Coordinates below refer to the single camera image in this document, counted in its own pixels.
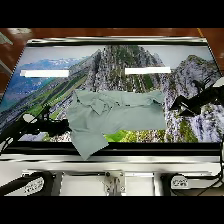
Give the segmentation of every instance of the shirt sleeve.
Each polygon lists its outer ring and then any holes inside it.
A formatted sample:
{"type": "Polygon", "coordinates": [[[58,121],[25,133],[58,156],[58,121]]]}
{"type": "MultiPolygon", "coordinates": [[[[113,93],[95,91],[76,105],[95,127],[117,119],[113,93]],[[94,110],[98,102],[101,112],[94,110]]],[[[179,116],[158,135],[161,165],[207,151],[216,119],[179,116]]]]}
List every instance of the shirt sleeve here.
{"type": "Polygon", "coordinates": [[[94,152],[108,146],[107,140],[101,133],[71,132],[71,140],[84,160],[87,160],[94,152]]]}

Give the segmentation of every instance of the wooden floor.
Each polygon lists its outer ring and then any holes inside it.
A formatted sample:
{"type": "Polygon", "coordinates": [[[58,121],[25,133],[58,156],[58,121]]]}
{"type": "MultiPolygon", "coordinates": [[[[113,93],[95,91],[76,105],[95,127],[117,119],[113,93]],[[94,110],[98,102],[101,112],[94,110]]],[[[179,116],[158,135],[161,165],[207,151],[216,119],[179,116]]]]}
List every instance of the wooden floor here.
{"type": "MultiPolygon", "coordinates": [[[[14,33],[0,28],[13,45],[0,44],[0,60],[13,70],[29,39],[77,36],[196,36],[206,37],[221,70],[224,70],[224,28],[30,28],[30,33],[14,33]]],[[[8,77],[0,72],[0,93],[8,77]]]]}

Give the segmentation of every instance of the screen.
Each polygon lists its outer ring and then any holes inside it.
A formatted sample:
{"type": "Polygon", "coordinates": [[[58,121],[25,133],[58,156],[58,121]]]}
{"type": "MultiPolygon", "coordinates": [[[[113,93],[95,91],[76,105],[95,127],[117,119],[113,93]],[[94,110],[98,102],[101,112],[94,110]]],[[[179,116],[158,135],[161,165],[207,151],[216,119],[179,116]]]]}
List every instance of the screen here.
{"type": "MultiPolygon", "coordinates": [[[[207,46],[179,45],[91,45],[26,47],[0,104],[0,133],[21,115],[36,116],[50,105],[50,118],[66,119],[75,89],[120,90],[136,93],[161,90],[166,130],[127,131],[105,135],[108,142],[220,142],[224,133],[224,109],[207,104],[201,114],[182,117],[169,111],[176,97],[197,94],[193,80],[207,86],[221,75],[207,46]],[[133,74],[125,68],[170,67],[170,74],[133,74]],[[23,70],[69,70],[69,76],[30,78],[23,70]]],[[[49,137],[48,133],[25,134],[20,141],[70,142],[70,133],[49,137]]]]}

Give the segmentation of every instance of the sky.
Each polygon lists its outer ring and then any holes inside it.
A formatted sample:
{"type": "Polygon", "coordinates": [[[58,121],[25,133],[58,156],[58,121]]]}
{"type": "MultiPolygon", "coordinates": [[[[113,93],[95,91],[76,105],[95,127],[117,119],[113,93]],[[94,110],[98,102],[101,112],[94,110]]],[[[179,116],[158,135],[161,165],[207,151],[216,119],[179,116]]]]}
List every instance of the sky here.
{"type": "MultiPolygon", "coordinates": [[[[212,55],[206,46],[146,46],[141,45],[151,54],[157,53],[165,66],[171,69],[176,68],[181,61],[186,60],[189,55],[196,55],[205,60],[212,60],[212,55]]],[[[43,59],[58,60],[58,59],[81,59],[82,57],[90,56],[98,49],[103,50],[105,46],[67,46],[67,47],[27,47],[19,61],[19,66],[37,62],[43,59]]]]}
{"type": "Polygon", "coordinates": [[[27,47],[19,61],[19,66],[30,64],[43,59],[81,59],[90,56],[104,46],[68,46],[68,47],[27,47]]]}
{"type": "Polygon", "coordinates": [[[189,55],[196,55],[205,60],[213,60],[213,57],[206,46],[146,46],[141,45],[150,54],[157,53],[165,66],[175,69],[181,61],[187,59],[189,55]]]}

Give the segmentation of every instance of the gray cloth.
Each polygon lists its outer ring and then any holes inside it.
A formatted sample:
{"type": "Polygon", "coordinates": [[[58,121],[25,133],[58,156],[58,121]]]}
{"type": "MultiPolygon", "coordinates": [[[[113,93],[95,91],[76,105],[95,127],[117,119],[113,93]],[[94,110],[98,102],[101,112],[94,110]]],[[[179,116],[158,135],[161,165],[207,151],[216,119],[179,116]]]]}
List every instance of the gray cloth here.
{"type": "Polygon", "coordinates": [[[162,92],[88,92],[76,90],[67,110],[71,140],[84,160],[106,147],[103,134],[119,130],[164,130],[162,92]]]}

